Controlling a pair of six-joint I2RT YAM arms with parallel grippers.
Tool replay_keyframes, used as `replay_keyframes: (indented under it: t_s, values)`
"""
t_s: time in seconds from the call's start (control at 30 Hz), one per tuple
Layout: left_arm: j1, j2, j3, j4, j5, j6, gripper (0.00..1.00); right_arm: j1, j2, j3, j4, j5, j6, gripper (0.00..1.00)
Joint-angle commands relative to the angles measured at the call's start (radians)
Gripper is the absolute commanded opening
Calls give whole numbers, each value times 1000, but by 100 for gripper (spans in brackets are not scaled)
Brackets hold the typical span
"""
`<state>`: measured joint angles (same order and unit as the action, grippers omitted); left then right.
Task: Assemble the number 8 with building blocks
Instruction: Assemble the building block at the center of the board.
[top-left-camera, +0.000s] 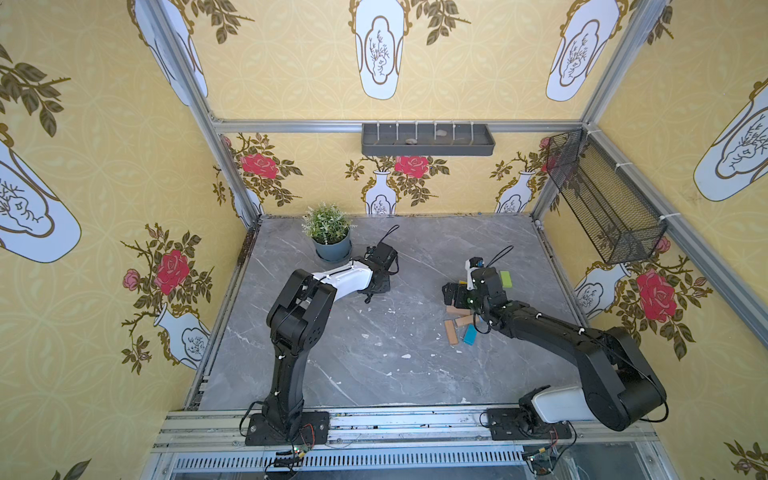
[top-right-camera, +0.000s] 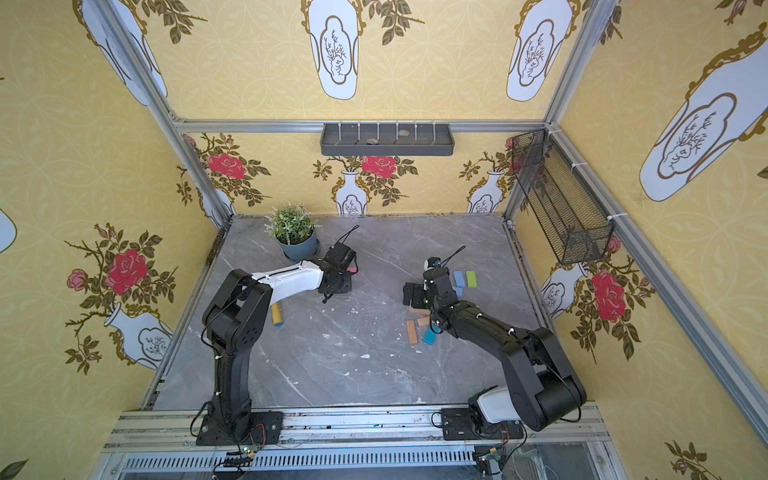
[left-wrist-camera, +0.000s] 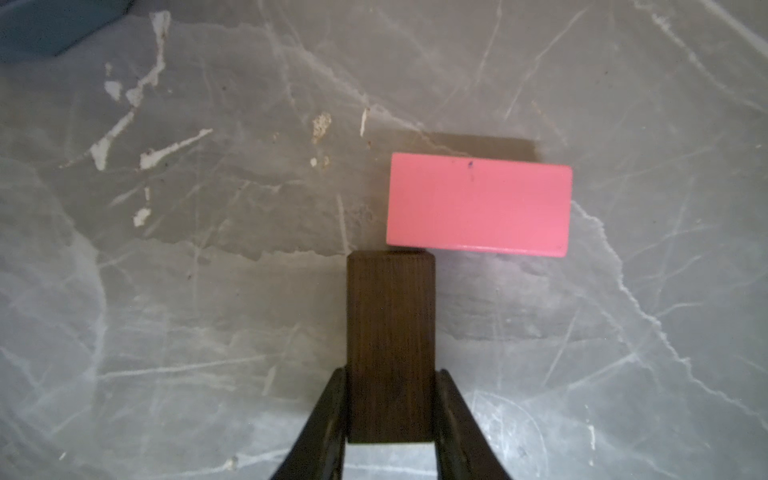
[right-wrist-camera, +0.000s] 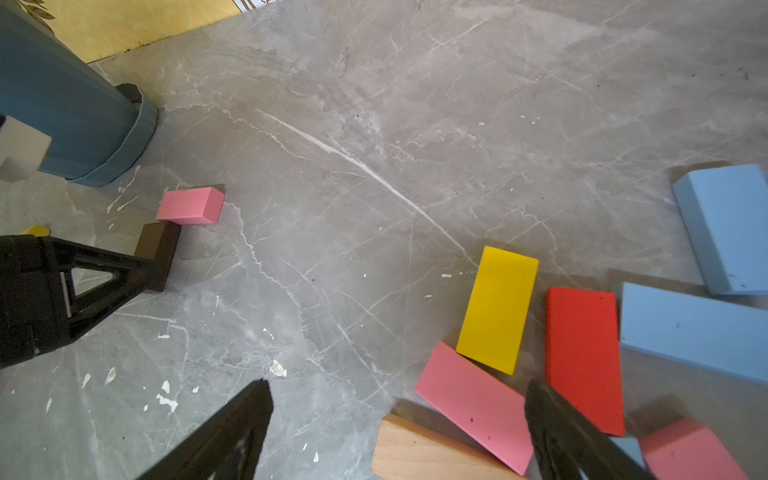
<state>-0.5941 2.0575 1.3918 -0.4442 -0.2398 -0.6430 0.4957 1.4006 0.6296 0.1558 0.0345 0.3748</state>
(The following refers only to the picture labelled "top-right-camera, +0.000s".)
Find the green block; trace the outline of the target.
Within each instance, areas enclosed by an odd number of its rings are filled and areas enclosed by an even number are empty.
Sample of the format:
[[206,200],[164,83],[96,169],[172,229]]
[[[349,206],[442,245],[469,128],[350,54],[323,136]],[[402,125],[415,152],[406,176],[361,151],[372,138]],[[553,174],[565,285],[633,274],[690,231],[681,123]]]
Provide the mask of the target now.
[[475,271],[467,271],[466,272],[466,285],[468,288],[477,288],[478,282],[477,282],[477,275]]

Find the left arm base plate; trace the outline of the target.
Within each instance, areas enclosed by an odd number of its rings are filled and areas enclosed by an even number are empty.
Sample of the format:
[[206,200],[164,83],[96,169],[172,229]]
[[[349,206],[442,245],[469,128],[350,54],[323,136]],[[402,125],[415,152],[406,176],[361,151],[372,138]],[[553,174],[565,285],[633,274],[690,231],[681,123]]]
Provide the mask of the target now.
[[226,422],[218,414],[207,412],[197,433],[197,446],[276,445],[283,427],[280,411],[250,412]]

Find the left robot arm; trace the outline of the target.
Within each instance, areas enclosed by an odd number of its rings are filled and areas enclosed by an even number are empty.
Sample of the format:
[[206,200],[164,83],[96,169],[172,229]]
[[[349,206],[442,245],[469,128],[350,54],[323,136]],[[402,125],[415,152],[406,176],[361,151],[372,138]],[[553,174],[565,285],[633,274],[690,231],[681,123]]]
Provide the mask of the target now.
[[280,411],[255,412],[249,392],[251,350],[272,308],[294,295],[317,291],[328,301],[351,291],[356,252],[338,241],[322,258],[263,273],[232,270],[203,315],[202,340],[214,351],[214,393],[201,408],[198,446],[275,445]]

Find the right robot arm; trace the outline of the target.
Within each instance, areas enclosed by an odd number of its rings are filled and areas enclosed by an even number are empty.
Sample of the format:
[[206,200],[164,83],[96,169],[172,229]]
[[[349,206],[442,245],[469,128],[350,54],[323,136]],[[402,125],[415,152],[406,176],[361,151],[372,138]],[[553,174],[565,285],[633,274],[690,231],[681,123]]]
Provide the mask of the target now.
[[426,260],[423,280],[404,285],[403,303],[428,310],[435,334],[472,343],[500,362],[505,384],[468,401],[477,427],[520,421],[541,431],[573,411],[579,413],[587,402],[585,388],[554,333],[508,325],[461,299],[446,260]]

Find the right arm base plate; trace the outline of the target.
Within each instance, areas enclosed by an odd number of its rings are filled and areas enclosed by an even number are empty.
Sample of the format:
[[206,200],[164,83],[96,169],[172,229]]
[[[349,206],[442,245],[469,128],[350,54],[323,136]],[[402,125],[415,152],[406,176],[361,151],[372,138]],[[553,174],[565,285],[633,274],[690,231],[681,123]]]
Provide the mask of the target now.
[[443,408],[439,411],[439,428],[447,441],[497,441],[521,440],[524,429],[519,421],[489,423],[478,408]]

